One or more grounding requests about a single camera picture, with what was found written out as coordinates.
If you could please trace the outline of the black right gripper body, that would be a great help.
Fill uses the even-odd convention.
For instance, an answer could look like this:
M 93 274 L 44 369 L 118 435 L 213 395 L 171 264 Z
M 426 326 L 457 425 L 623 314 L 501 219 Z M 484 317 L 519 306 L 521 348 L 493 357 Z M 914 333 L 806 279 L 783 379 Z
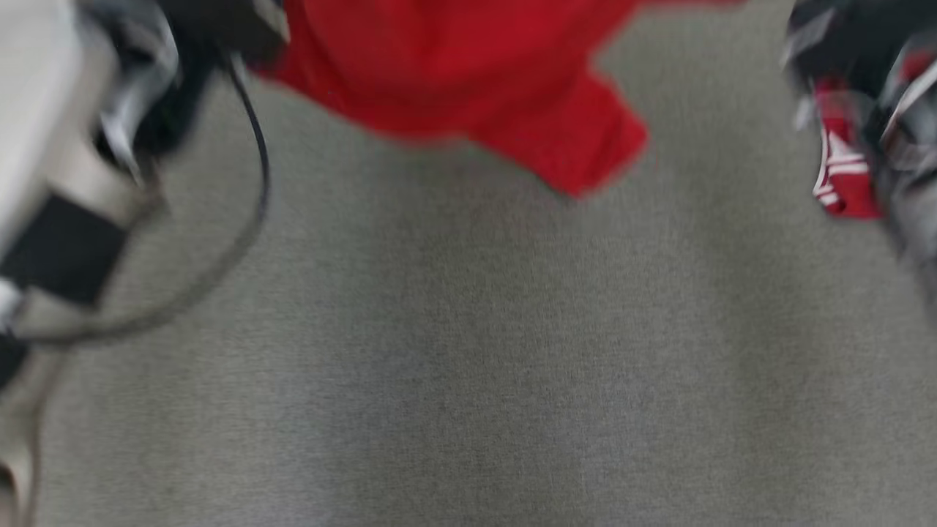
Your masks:
M 876 100 L 901 50 L 935 31 L 934 1 L 796 1 L 784 28 L 783 70 L 804 99 L 840 79 Z

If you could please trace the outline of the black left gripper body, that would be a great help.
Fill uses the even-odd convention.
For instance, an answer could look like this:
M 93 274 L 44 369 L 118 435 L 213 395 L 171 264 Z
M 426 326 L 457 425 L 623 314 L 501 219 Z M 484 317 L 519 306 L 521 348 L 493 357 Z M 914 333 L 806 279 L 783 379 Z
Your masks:
M 214 75 L 272 66 L 288 42 L 279 1 L 97 1 L 119 70 L 97 142 L 124 169 L 179 150 Z

